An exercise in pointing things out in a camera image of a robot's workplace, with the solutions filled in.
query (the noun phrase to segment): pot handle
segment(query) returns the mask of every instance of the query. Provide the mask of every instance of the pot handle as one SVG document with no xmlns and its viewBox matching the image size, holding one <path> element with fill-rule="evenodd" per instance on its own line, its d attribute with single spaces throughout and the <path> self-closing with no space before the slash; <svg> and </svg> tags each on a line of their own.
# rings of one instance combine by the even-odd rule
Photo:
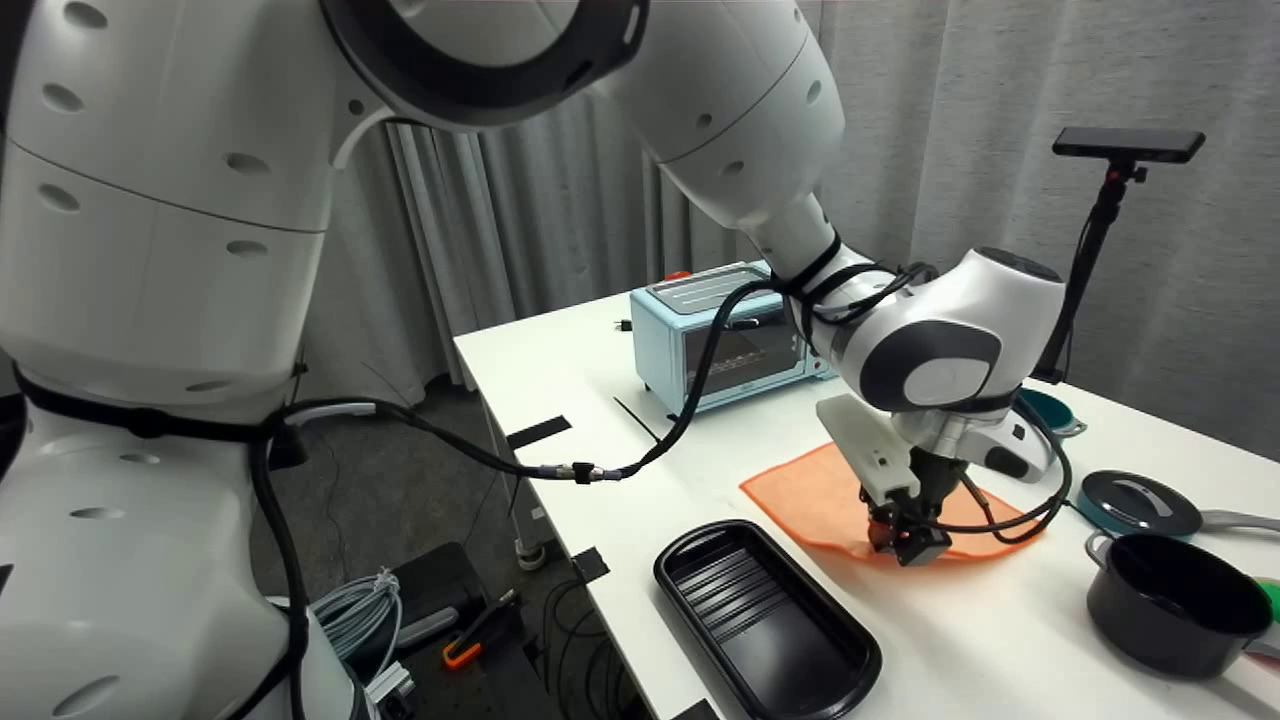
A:
<svg viewBox="0 0 1280 720">
<path fill-rule="evenodd" d="M 1112 547 L 1112 534 L 1104 534 L 1104 533 L 1091 533 L 1084 539 L 1084 550 L 1088 550 L 1091 563 L 1104 563 L 1107 547 Z"/>
<path fill-rule="evenodd" d="M 1248 513 L 1202 513 L 1206 533 L 1280 533 L 1275 517 L 1248 517 Z"/>
</svg>

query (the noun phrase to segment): cable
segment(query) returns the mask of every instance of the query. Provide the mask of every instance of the cable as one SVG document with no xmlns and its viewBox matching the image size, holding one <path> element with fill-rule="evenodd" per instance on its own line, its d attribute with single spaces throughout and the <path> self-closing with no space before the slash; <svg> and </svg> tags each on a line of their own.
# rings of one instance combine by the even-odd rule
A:
<svg viewBox="0 0 1280 720">
<path fill-rule="evenodd" d="M 390 629 L 380 665 L 367 674 L 392 665 L 406 629 L 406 598 L 402 581 L 390 567 L 322 597 L 312 610 L 344 665 Z"/>
<path fill-rule="evenodd" d="M 522 502 L 522 474 L 514 474 L 514 497 L 509 497 L 509 521 L 515 522 L 515 502 Z"/>
<path fill-rule="evenodd" d="M 293 720 L 306 720 L 299 665 L 306 665 L 306 651 L 307 651 L 307 589 L 306 589 L 306 567 L 299 567 L 290 521 L 285 521 L 275 486 L 274 486 L 274 444 L 290 426 L 332 419 L 332 416 L 378 416 L 378 399 L 307 399 L 307 402 L 275 408 L 256 426 L 256 440 L 249 444 L 254 497 L 256 497 L 256 502 L 265 513 L 270 534 L 274 534 L 274 545 L 280 550 L 280 563 L 285 563 L 290 635 L 285 635 L 285 651 L 275 656 L 275 665 L 249 691 L 249 699 L 234 713 L 235 720 L 249 715 L 285 678 L 290 678 L 290 713 L 293 713 Z"/>
<path fill-rule="evenodd" d="M 509 474 L 530 474 L 530 479 L 575 479 L 575 484 L 627 479 L 627 474 L 635 474 L 645 462 L 651 462 L 651 461 L 659 461 L 668 449 L 678 449 L 679 437 L 689 432 L 689 422 L 691 422 L 691 416 L 695 416 L 695 402 L 701 402 L 701 397 L 703 397 L 703 384 L 707 384 L 707 376 L 712 376 L 717 342 L 721 342 L 721 334 L 725 334 L 725 327 L 728 327 L 728 317 L 731 317 L 731 306 L 737 306 L 742 300 L 747 300 L 752 290 L 779 290 L 779 278 L 752 278 L 752 284 L 742 284 L 737 290 L 725 296 L 725 302 L 717 306 L 717 321 L 712 321 L 712 327 L 707 327 L 707 342 L 703 342 L 703 353 L 701 353 L 701 360 L 695 360 L 695 371 L 691 371 L 691 384 L 689 384 L 689 397 L 684 397 L 684 408 L 679 408 L 678 422 L 673 422 L 642 461 L 631 461 L 631 462 L 619 462 L 619 466 L 597 466 L 597 462 L 588 462 L 588 461 L 575 461 L 575 462 L 514 462 L 514 461 L 493 456 L 493 452 L 483 452 L 480 444 L 474 444 L 474 440 L 466 440 L 466 437 L 456 437 L 456 432 L 447 432 L 447 426 L 436 426 L 436 422 L 413 416 L 409 408 L 380 402 L 380 416 L 402 419 L 402 422 L 409 422 L 409 426 L 417 426 L 417 432 L 429 432 L 429 437 L 451 444 L 456 452 L 474 456 L 476 462 L 497 466 L 497 471 L 509 471 Z"/>
<path fill-rule="evenodd" d="M 608 673 L 603 709 L 612 715 L 626 715 L 626 668 L 618 651 L 608 651 L 603 673 Z"/>
<path fill-rule="evenodd" d="M 593 639 L 593 635 L 603 635 L 603 639 L 597 639 L 597 643 L 608 647 L 608 630 L 588 630 L 588 629 L 585 629 L 588 618 L 593 618 L 593 610 L 580 610 L 580 597 L 575 597 L 575 618 L 572 618 L 572 629 L 568 629 L 568 635 L 565 635 L 565 647 L 562 647 L 562 660 L 558 660 L 558 699 L 562 699 L 562 713 L 565 713 L 565 715 L 572 715 L 572 713 L 568 713 L 568 699 L 565 699 L 565 686 L 572 686 L 572 684 L 565 678 L 568 651 L 575 647 L 575 639 Z M 597 715 L 593 665 L 585 668 L 585 686 L 580 686 L 580 695 L 585 695 L 588 713 Z"/>
<path fill-rule="evenodd" d="M 545 598 L 545 629 L 562 629 L 565 639 L 562 639 L 562 656 L 558 656 L 558 643 L 549 639 L 549 691 L 558 695 L 562 713 L 568 715 L 568 699 L 565 699 L 565 665 L 568 665 L 568 651 L 572 651 L 572 639 L 575 639 L 575 629 L 565 629 L 558 615 L 562 615 L 562 605 L 580 589 L 580 581 L 565 581 L 549 591 Z"/>
<path fill-rule="evenodd" d="M 568 639 L 593 639 L 593 635 L 608 635 L 600 629 L 585 629 L 585 605 L 580 605 L 580 583 L 572 581 L 558 598 L 554 598 L 554 622 L 568 635 Z"/>
<path fill-rule="evenodd" d="M 545 622 L 539 622 L 539 629 L 554 629 L 558 597 L 562 597 L 565 589 L 572 589 L 572 583 L 575 583 L 575 581 L 565 581 L 565 583 L 549 589 L 549 597 L 545 597 Z M 554 674 L 554 665 L 558 665 L 558 635 L 549 635 L 549 647 L 545 647 L 545 656 L 539 656 L 539 660 L 545 660 L 545 668 L 539 668 L 545 686 L 549 686 L 549 691 L 558 691 L 558 686 L 554 686 L 554 678 L 558 678 L 558 674 Z"/>
<path fill-rule="evenodd" d="M 597 673 L 600 673 L 600 665 L 608 660 L 608 639 L 600 639 L 600 647 L 593 651 L 593 660 L 588 660 L 588 673 L 585 673 L 585 695 L 588 695 L 588 713 L 600 720 L 603 715 L 603 709 L 597 702 Z"/>
<path fill-rule="evenodd" d="M 466 545 L 474 545 L 474 533 L 480 527 L 480 513 L 483 513 L 497 484 L 499 484 L 499 474 L 493 474 L 489 486 L 480 490 L 474 521 L 470 521 L 470 533 L 466 533 Z"/>
<path fill-rule="evenodd" d="M 964 474 L 960 484 L 964 484 L 964 490 L 978 501 L 978 508 L 983 513 L 983 522 L 938 522 L 938 527 L 944 527 L 944 533 L 990 533 L 990 534 L 996 534 L 999 545 L 1025 545 L 1025 539 L 1033 539 L 1033 534 L 1039 534 L 1052 521 L 1057 521 L 1057 513 L 1068 502 L 1068 497 L 1072 497 L 1072 484 L 1076 484 L 1076 471 L 1072 471 L 1072 461 L 1068 461 L 1068 452 L 1065 452 L 1065 444 L 1052 437 L 1052 426 L 1045 422 L 1045 416 L 1033 408 L 1033 402 L 1025 402 L 1019 397 L 1018 397 L 1018 410 L 1045 437 L 1045 444 L 1052 449 L 1052 456 L 1057 456 L 1057 462 L 1059 462 L 1059 486 L 1045 501 L 1045 502 L 1037 502 L 1037 508 L 1028 508 L 1025 517 L 1011 517 L 1011 521 L 996 521 L 996 513 L 991 513 L 991 502 L 979 497 L 979 486 Z"/>
</svg>

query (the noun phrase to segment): metal tray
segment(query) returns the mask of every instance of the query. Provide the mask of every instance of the metal tray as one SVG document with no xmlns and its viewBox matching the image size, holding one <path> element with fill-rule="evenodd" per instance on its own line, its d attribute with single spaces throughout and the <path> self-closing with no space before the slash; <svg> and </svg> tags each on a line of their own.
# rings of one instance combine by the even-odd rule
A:
<svg viewBox="0 0 1280 720">
<path fill-rule="evenodd" d="M 684 533 L 651 563 L 752 715 L 845 715 L 881 674 L 881 643 L 756 522 Z"/>
</svg>

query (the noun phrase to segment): white table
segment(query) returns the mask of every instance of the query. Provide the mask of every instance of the white table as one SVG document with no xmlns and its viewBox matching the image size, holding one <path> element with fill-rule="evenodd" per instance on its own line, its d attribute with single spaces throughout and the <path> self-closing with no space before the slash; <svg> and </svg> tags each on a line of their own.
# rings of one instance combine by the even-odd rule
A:
<svg viewBox="0 0 1280 720">
<path fill-rule="evenodd" d="M 524 462 L 635 461 L 651 440 L 618 399 L 651 426 L 668 426 L 642 386 L 631 334 L 619 332 L 619 321 L 627 321 L 627 302 L 608 296 L 456 341 L 499 432 L 549 416 L 572 422 L 572 432 L 524 449 Z M 1280 673 L 1268 665 L 1236 660 L 1213 684 L 1181 684 L 1116 660 L 1084 610 L 1096 567 L 1082 547 L 1088 522 L 1076 513 L 1059 513 L 1039 545 L 990 567 L 920 572 L 810 557 L 742 490 L 742 479 L 825 444 L 813 402 L 836 391 L 845 391 L 836 381 L 799 384 L 712 410 L 627 484 L 538 484 L 565 547 L 597 547 L 608 561 L 612 572 L 588 589 L 656 715 L 679 715 L 695 699 L 742 715 L 725 691 L 707 691 L 684 656 L 651 581 L 651 561 L 668 539 L 725 517 L 768 527 L 881 639 L 886 673 L 856 715 L 1280 715 Z M 1280 462 L 1082 386 L 1052 391 L 1088 422 L 1068 440 L 1082 474 L 1127 466 L 1206 508 L 1280 517 Z M 978 471 L 978 479 L 1019 508 L 1052 490 L 1052 484 L 1018 484 L 991 471 Z M 1195 545 L 1252 576 L 1280 576 L 1280 545 L 1224 534 L 1195 534 Z"/>
</svg>

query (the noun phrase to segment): black frying pan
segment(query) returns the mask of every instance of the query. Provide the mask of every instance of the black frying pan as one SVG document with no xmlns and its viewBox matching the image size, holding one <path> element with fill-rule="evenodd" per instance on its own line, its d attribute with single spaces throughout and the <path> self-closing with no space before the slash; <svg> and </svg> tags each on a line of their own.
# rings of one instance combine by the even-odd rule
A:
<svg viewBox="0 0 1280 720">
<path fill-rule="evenodd" d="M 1082 484 L 1082 513 L 1104 533 L 1157 533 L 1157 534 L 1193 534 L 1193 533 L 1275 533 L 1275 517 L 1248 513 L 1202 513 L 1190 497 L 1132 471 L 1091 471 Z"/>
</svg>

